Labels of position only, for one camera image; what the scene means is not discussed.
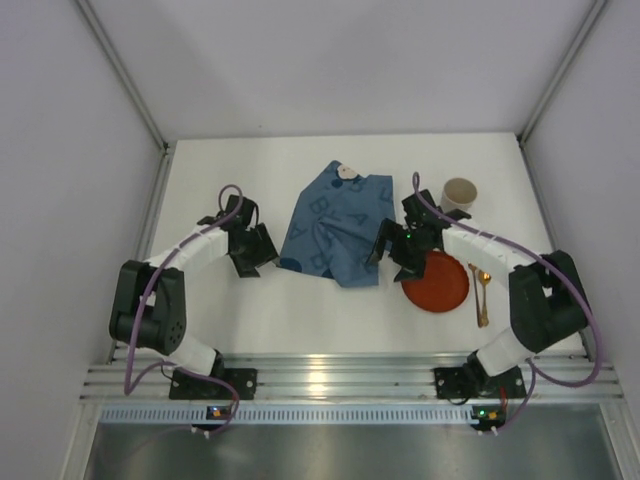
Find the blue letter-print cloth napkin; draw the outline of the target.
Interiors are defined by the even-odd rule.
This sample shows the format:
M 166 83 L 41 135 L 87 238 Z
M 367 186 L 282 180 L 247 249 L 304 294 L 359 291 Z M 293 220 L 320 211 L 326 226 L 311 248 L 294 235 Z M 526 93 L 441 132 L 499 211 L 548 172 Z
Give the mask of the blue letter-print cloth napkin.
M 342 288 L 374 287 L 378 268 L 367 260 L 381 223 L 394 218 L 391 176 L 362 176 L 334 160 L 300 193 L 279 266 Z

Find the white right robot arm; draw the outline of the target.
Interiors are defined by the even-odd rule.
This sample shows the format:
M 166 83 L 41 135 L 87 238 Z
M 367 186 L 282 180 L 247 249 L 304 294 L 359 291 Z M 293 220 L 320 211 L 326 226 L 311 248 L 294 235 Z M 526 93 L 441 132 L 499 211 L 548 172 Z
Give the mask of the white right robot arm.
M 397 280 L 418 280 L 433 250 L 488 273 L 508 292 L 507 327 L 471 353 L 464 365 L 476 378 L 505 373 L 536 354 L 593 326 L 574 260 L 564 251 L 538 254 L 481 229 L 459 209 L 441 211 L 429 191 L 403 201 L 402 224 L 384 219 L 369 256 L 377 264 L 389 256 L 399 266 Z

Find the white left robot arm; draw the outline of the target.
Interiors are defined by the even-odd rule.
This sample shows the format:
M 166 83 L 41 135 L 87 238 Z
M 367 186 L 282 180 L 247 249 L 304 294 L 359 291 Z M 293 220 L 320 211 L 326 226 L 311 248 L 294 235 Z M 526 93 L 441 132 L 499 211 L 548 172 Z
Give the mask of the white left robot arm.
M 215 216 L 199 220 L 187 237 L 144 261 L 129 260 L 119 272 L 109 335 L 150 349 L 164 361 L 199 375 L 220 376 L 222 354 L 187 330 L 186 286 L 204 268 L 228 257 L 241 278 L 278 258 L 257 203 L 231 194 Z

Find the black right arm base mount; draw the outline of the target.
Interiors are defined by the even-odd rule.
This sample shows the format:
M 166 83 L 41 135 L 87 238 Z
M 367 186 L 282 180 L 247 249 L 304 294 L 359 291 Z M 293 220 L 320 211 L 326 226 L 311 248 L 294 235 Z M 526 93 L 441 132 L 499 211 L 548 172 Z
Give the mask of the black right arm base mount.
M 473 399 L 523 399 L 526 396 L 522 371 L 514 366 L 498 375 L 489 375 L 472 352 L 455 367 L 433 369 L 436 397 L 455 405 Z

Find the red round plastic plate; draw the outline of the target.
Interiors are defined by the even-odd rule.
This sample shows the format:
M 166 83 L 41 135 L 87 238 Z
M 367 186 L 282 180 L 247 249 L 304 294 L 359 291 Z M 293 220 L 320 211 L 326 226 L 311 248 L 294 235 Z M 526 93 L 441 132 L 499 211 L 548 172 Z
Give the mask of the red round plastic plate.
M 421 310 L 446 313 L 460 307 L 469 294 L 469 278 L 462 264 L 440 251 L 426 256 L 424 275 L 401 282 L 408 300 Z

